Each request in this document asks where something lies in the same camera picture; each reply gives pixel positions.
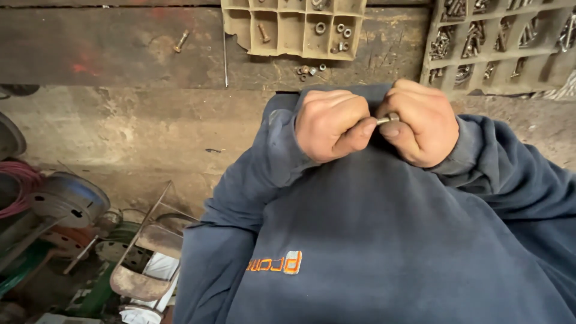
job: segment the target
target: wooden plank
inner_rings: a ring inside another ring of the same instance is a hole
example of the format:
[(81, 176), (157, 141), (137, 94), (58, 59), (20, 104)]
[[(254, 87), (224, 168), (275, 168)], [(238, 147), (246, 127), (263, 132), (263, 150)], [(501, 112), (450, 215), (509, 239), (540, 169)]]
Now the wooden plank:
[[(0, 6), (219, 6), (220, 0), (0, 0)], [(432, 0), (368, 0), (368, 6), (432, 5)]]
[[(223, 89), (221, 11), (208, 7), (0, 10), (0, 83)], [(295, 69), (319, 60), (250, 56), (227, 38), (231, 89), (296, 91), (312, 84), (418, 80), (429, 10), (371, 8), (357, 58), (324, 61), (300, 82)], [(181, 53), (172, 47), (191, 31)]]

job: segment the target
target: pink cable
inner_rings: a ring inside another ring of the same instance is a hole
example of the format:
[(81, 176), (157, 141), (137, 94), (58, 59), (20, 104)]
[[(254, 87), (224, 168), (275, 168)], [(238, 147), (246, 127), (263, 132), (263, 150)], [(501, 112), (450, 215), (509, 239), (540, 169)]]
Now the pink cable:
[(6, 174), (18, 181), (20, 192), (10, 206), (0, 210), (0, 219), (23, 212), (30, 208), (28, 195), (35, 192), (44, 182), (44, 175), (23, 161), (0, 162), (0, 174)]

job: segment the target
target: orange logo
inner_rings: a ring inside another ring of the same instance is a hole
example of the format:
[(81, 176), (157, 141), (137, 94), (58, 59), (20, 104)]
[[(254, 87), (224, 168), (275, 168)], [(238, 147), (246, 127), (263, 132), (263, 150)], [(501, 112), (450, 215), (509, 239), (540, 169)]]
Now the orange logo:
[(252, 259), (246, 271), (283, 271), (286, 274), (297, 274), (300, 271), (302, 251), (289, 251), (284, 258)]

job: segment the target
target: nut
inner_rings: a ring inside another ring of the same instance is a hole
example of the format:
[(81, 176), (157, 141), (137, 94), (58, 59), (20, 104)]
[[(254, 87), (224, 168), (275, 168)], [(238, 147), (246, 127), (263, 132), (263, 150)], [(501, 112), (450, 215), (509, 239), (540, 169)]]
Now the nut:
[(326, 24), (323, 22), (319, 22), (316, 24), (316, 27), (314, 29), (316, 30), (316, 33), (318, 35), (322, 35), (326, 31)]

